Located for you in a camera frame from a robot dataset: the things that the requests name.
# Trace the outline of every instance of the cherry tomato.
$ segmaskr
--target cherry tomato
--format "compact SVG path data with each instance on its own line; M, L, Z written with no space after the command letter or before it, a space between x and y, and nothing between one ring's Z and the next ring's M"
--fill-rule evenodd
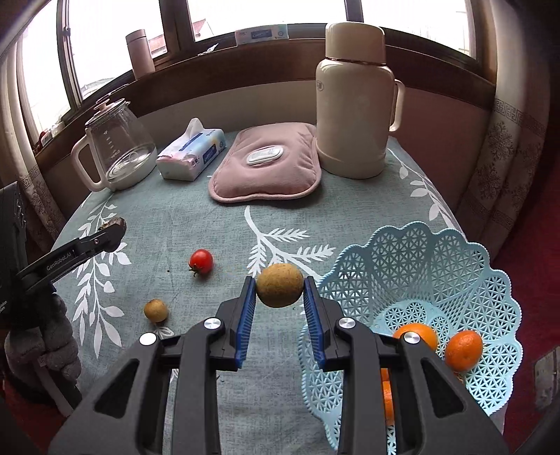
M196 276L197 273L200 275L210 273L213 266L214 258L210 254L210 251L206 249L197 249L189 260L189 267L191 271L194 272L194 276Z

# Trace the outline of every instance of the tablecloth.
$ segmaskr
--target tablecloth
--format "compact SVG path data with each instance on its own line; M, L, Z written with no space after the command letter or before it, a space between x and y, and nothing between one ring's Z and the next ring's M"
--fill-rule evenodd
M228 145L234 138L235 133L226 135ZM186 332L214 315L220 302L238 296L247 274L255 276L271 263L291 262L319 280L344 247L365 244L382 226L420 220L434 232L460 229L433 184L393 138L378 177L351 180L323 171L317 190L293 201L213 201L208 179L225 154L194 182L164 180L156 168L132 188L92 193L65 226L55 248L92 234L113 216L125 218L128 226L116 252L99 254L56 283L80 346L84 394L141 334ZM206 280L189 272L189 257L198 248L214 255ZM170 310L158 327L142 311L153 298ZM322 423L302 400L297 359L302 310L300 301L281 309L258 303L243 368L219 372L222 453L332 453ZM165 452L175 384L173 374Z

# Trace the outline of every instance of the red carpet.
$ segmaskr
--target red carpet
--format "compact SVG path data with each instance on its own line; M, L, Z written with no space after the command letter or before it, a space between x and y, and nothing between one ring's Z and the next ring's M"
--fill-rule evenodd
M543 156L524 211L492 265L510 276L513 296L522 310L517 339L524 355L514 376L504 433L511 452L540 419L534 406L534 364L560 345L559 182L560 159Z
M4 391L6 392L6 404L16 423L35 445L46 453L51 440L64 423L65 418L55 407L26 401L8 381L4 381ZM0 441L0 453L2 453L2 441Z

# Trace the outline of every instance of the patterned curtain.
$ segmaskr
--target patterned curtain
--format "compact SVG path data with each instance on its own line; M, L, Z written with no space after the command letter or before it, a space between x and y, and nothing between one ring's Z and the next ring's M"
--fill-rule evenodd
M496 99L477 166L456 211L466 237L494 258L533 182L550 106L539 47L506 0L491 0L497 42Z
M25 131L17 93L16 45L0 62L0 178L4 185L18 181L26 197L27 233L41 251L50 251L66 220L46 186Z

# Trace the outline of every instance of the light blue plastic basket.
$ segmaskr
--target light blue plastic basket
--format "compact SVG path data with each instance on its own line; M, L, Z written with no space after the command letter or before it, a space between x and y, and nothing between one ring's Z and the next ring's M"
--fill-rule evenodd
M488 414L511 396L513 375L522 358L515 339L521 308L511 297L508 276L490 268L488 252L467 242L455 229L433 234L422 222L401 229L385 226L364 246L350 245L317 285L344 313L392 335L410 322L431 326L443 357L449 339L475 330L484 350L478 365L464 375L465 385ZM336 449L342 412L342 372L323 373L313 358L307 326L299 340L302 392L307 408L325 425ZM387 430L388 454L395 454L395 430Z

